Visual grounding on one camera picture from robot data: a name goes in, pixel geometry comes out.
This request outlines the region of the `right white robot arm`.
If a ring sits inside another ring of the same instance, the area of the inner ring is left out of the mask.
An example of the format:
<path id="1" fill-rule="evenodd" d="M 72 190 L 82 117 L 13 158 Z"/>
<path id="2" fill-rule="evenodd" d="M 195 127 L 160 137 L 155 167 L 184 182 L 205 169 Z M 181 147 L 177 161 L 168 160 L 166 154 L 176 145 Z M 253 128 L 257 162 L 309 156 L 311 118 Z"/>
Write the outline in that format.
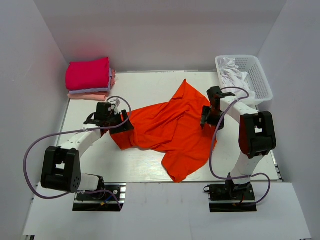
<path id="1" fill-rule="evenodd" d="M 209 152 L 209 169 L 219 180 L 232 181 L 225 188 L 226 195 L 236 200 L 244 193 L 244 187 L 251 181 L 258 163 L 277 146 L 273 116 L 269 111 L 258 111 L 249 107 L 243 100 L 250 97 L 247 90 L 231 86 L 213 86 L 207 90 L 210 106 L 202 108 L 200 126 L 206 124 L 215 127 Z M 212 154 L 217 140 L 217 133 L 223 129 L 225 116 L 229 115 L 239 124 L 239 158 L 227 177 L 217 175 L 213 169 Z"/>

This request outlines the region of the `orange t-shirt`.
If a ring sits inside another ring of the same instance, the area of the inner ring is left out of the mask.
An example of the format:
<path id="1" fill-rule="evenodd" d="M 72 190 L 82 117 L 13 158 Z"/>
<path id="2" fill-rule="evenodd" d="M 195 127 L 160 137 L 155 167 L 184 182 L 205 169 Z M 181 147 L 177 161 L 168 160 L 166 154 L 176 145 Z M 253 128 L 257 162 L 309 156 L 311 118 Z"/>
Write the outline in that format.
<path id="1" fill-rule="evenodd" d="M 201 126 L 207 98 L 183 81 L 168 102 L 132 111 L 129 118 L 134 129 L 111 134 L 121 150 L 139 147 L 163 152 L 162 166 L 175 182 L 202 168 L 210 157 L 215 127 Z"/>

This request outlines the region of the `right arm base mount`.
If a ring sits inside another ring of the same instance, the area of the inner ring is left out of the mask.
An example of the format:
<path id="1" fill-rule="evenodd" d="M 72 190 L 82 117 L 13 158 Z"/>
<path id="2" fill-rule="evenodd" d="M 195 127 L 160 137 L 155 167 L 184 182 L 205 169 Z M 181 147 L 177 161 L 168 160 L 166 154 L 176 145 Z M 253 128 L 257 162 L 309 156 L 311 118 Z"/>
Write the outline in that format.
<path id="1" fill-rule="evenodd" d="M 208 194 L 210 213 L 247 213 L 256 212 L 257 205 L 252 184 L 245 184 L 242 189 L 231 185 L 210 184 L 203 188 Z"/>

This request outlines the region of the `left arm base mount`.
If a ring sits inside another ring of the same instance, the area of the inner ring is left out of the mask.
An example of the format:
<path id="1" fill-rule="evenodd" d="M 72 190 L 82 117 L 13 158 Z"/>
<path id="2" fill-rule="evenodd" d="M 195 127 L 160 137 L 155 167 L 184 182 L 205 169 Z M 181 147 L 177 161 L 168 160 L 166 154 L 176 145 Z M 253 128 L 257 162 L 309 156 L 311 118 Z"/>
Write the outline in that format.
<path id="1" fill-rule="evenodd" d="M 117 198 L 122 208 L 126 198 L 125 183 L 105 183 L 104 188 Z M 76 194 L 73 201 L 74 212 L 120 212 L 117 201 L 109 192 Z"/>

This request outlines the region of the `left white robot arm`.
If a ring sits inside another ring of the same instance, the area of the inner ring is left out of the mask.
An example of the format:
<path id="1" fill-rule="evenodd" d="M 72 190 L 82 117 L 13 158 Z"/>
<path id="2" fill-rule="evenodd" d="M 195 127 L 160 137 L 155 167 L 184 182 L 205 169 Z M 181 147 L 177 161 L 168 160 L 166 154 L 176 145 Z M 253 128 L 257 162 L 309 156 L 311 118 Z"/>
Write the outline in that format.
<path id="1" fill-rule="evenodd" d="M 105 196 L 104 178 L 83 173 L 81 157 L 104 134 L 133 130 L 126 110 L 119 111 L 117 103 L 99 102 L 96 111 L 83 123 L 80 132 L 59 146 L 49 146 L 44 154 L 40 183 L 43 188 L 66 193 L 88 192 L 94 199 Z"/>

